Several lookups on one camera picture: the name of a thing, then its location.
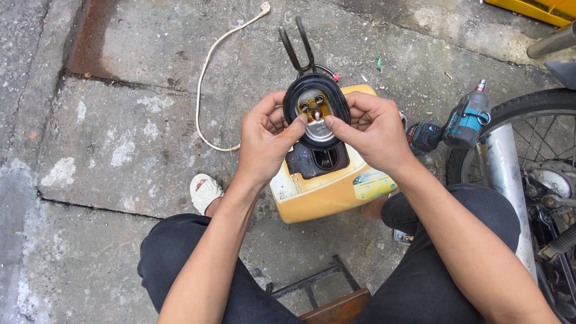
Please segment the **forearm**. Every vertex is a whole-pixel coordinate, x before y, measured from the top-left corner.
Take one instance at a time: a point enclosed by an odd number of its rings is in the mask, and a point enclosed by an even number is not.
[[[158,323],[220,323],[254,203],[262,186],[234,178],[176,277]]]
[[[528,271],[496,234],[416,159],[402,170],[391,177],[420,218],[460,291],[489,322],[555,321]]]

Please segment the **label sticker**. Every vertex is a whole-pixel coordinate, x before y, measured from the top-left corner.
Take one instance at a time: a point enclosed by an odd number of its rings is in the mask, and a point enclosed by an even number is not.
[[[352,185],[356,199],[360,200],[375,199],[396,189],[396,183],[389,175],[372,168],[359,174]]]

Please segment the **debris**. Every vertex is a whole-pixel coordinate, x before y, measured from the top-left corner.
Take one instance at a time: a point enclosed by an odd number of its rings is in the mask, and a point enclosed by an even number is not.
[[[372,252],[374,252],[374,239],[372,239],[370,243],[368,243],[368,246],[366,247],[366,258],[370,258]]]

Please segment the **black jeans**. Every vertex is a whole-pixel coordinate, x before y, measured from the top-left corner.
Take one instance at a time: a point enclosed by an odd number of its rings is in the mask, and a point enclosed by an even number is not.
[[[515,251],[520,224],[512,205],[494,190],[457,184],[448,191]],[[462,295],[428,233],[402,193],[382,208],[382,220],[414,236],[398,267],[378,289],[355,323],[479,323],[482,316]],[[140,247],[138,274],[156,311],[200,240],[210,218],[180,214],[160,221]],[[301,323],[263,291],[238,259],[222,323]]]

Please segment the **silver pipe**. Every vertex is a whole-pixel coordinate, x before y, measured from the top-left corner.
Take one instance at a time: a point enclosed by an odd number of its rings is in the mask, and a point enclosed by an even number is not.
[[[520,237],[518,238],[516,256],[536,281],[536,265],[530,225],[512,125],[501,126],[478,140],[476,156],[480,161],[480,172],[484,185],[506,197],[518,215]]]
[[[526,53],[531,58],[539,58],[543,55],[564,50],[576,45],[576,24],[571,22],[538,42],[530,45]]]

